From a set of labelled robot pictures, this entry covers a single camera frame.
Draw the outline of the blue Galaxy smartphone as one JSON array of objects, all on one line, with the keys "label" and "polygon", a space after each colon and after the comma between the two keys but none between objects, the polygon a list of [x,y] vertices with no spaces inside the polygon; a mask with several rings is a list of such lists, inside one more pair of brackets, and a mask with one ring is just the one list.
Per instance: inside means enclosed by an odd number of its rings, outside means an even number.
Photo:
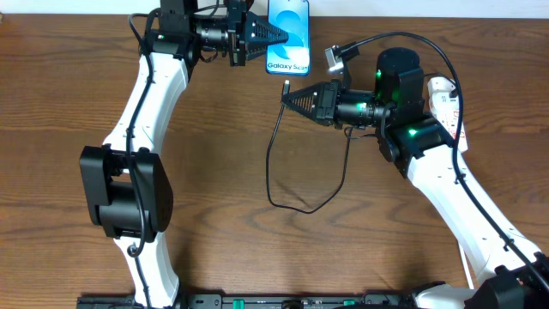
[{"label": "blue Galaxy smartphone", "polygon": [[311,67],[308,0],[269,0],[268,22],[287,33],[287,41],[268,47],[266,71],[271,75],[307,76]]}]

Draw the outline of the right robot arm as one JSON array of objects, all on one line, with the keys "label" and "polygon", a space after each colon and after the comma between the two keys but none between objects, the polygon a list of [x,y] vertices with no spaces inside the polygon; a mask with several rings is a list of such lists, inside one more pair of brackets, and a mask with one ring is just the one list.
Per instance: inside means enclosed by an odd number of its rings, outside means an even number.
[{"label": "right robot arm", "polygon": [[375,87],[348,79],[282,89],[281,103],[313,122],[347,130],[371,127],[386,161],[435,207],[462,247],[477,288],[434,282],[403,297],[417,308],[545,308],[548,258],[500,211],[462,158],[456,130],[442,114],[458,113],[456,79],[426,80],[419,56],[390,48],[377,58]]}]

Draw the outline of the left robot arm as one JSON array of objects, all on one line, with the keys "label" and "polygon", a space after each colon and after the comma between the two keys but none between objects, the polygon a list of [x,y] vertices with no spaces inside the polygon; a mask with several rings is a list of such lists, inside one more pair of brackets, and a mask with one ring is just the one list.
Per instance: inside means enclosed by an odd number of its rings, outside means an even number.
[{"label": "left robot arm", "polygon": [[86,146],[79,165],[87,209],[121,250],[135,285],[129,296],[82,296],[80,308],[186,308],[167,250],[173,192],[161,162],[167,126],[199,62],[228,58],[245,65],[287,33],[251,11],[249,1],[164,1],[145,14],[135,31],[139,70],[135,86],[112,132]]}]

